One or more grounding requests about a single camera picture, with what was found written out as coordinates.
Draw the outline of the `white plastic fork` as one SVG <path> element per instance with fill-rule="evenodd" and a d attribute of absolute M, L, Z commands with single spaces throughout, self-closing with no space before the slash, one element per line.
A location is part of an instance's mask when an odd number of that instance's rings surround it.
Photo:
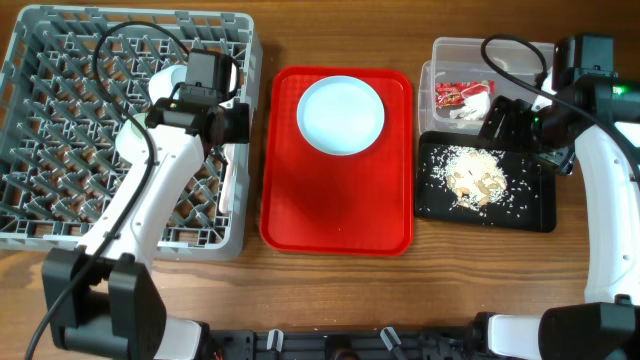
<path fill-rule="evenodd" d="M 235 146 L 226 144 L 222 146 L 223 157 L 226 161 L 225 176 L 220 194 L 218 209 L 223 214 L 229 213 L 229 204 L 232 197 L 233 174 L 235 172 Z"/>

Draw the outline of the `white napkin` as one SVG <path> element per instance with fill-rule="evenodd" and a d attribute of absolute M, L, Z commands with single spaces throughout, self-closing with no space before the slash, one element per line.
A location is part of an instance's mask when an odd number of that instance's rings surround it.
<path fill-rule="evenodd" d="M 486 92 L 481 92 L 465 98 L 463 106 L 459 109 L 451 110 L 449 117 L 452 119 L 462 119 L 468 121 L 481 120 L 488 113 L 490 108 L 490 97 Z"/>

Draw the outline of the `rice and food scraps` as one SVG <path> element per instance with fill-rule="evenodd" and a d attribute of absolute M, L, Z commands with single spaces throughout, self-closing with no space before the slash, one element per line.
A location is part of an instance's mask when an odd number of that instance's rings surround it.
<path fill-rule="evenodd" d="M 517 205 L 516 196 L 528 194 L 532 186 L 525 175 L 523 159 L 512 153 L 458 145 L 437 145 L 429 151 L 431 169 L 429 189 L 443 190 L 452 195 L 450 210 L 468 210 L 487 218 L 491 210 L 504 210 L 520 217 L 528 205 Z"/>

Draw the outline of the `red ketchup sachet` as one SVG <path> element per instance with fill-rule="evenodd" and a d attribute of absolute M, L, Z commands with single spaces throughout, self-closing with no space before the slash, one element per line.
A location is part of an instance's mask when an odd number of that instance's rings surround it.
<path fill-rule="evenodd" d="M 454 82 L 435 84 L 435 105 L 437 108 L 458 106 L 464 100 L 473 95 L 487 93 L 492 95 L 495 92 L 495 82 L 493 80 L 482 80 L 474 82 Z"/>

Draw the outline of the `small light blue bowl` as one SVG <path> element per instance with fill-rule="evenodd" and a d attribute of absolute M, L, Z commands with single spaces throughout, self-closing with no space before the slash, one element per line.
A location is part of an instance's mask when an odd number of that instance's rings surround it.
<path fill-rule="evenodd" d="M 154 74 L 148 83 L 151 104 L 160 98 L 168 98 L 174 87 L 186 78 L 186 65 L 172 65 Z"/>

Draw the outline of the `light green bowl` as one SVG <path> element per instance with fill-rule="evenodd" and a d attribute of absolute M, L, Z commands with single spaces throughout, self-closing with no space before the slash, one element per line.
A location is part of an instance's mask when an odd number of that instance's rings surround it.
<path fill-rule="evenodd" d="M 147 159 L 147 145 L 142 132 L 135 126 L 136 123 L 146 128 L 146 113 L 138 113 L 133 116 L 134 122 L 127 120 L 115 139 L 115 147 L 120 157 L 129 164 L 136 164 Z"/>

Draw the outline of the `large light blue plate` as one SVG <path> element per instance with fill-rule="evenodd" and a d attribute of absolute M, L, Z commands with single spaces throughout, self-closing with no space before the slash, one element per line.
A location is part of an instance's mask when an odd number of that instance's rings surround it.
<path fill-rule="evenodd" d="M 330 76 L 305 90 L 297 105 L 296 121 L 302 137 L 316 150 L 351 156 L 379 138 L 385 109 L 381 97 L 366 82 Z"/>

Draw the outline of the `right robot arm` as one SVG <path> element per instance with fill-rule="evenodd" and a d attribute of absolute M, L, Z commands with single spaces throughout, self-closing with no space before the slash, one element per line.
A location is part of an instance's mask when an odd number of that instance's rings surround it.
<path fill-rule="evenodd" d="M 497 74 L 549 100 L 535 109 L 497 97 L 480 137 L 541 157 L 563 148 L 579 161 L 587 196 L 589 271 L 584 303 L 540 316 L 480 313 L 476 354 L 516 359 L 636 359 L 639 356 L 639 85 L 614 70 L 609 36 L 578 34 L 554 46 L 533 83 Z"/>

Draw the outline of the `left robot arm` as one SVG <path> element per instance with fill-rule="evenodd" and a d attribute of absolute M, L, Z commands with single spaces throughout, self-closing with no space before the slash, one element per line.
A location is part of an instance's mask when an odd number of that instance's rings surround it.
<path fill-rule="evenodd" d="M 172 317 L 151 268 L 180 195 L 214 147 L 249 140 L 250 107 L 226 107 L 240 88 L 231 56 L 194 49 L 186 78 L 158 99 L 138 129 L 142 145 L 99 220 L 73 250 L 54 248 L 42 268 L 54 345 L 111 359 L 215 359 L 205 322 Z"/>

